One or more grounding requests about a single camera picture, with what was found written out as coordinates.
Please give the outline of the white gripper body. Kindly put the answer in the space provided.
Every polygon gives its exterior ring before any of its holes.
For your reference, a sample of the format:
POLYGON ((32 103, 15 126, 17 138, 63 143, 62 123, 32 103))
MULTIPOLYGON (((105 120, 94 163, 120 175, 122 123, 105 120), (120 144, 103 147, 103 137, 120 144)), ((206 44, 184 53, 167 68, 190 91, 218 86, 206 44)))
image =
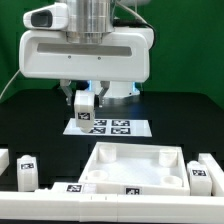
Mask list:
POLYGON ((151 29, 113 18, 112 3, 54 3, 23 16, 19 68, 30 78, 143 82, 151 29))

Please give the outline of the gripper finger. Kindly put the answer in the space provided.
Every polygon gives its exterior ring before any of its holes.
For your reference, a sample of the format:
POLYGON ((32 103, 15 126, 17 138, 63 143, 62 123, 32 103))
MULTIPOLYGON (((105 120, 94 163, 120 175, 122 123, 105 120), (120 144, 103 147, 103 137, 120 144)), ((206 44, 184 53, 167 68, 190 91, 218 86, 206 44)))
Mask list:
POLYGON ((66 95, 67 105, 70 106, 72 104, 72 89, 70 87, 71 81, 62 79, 60 81, 60 87, 66 95))
POLYGON ((101 81, 101 91, 99 92, 98 98, 99 98, 99 106, 103 106, 103 98, 106 92, 108 91, 110 87, 110 82, 109 81, 101 81))

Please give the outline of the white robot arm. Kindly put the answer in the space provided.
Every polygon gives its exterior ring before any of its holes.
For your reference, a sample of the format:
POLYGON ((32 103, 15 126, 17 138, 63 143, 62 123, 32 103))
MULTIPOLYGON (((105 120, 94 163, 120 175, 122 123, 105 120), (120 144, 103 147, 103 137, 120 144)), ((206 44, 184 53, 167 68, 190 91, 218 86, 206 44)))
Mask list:
POLYGON ((19 69, 29 78, 58 79, 68 97, 72 80, 84 80, 100 105, 139 95, 135 83, 150 74, 155 31, 143 18, 114 17, 123 0, 57 0, 23 16, 19 69))

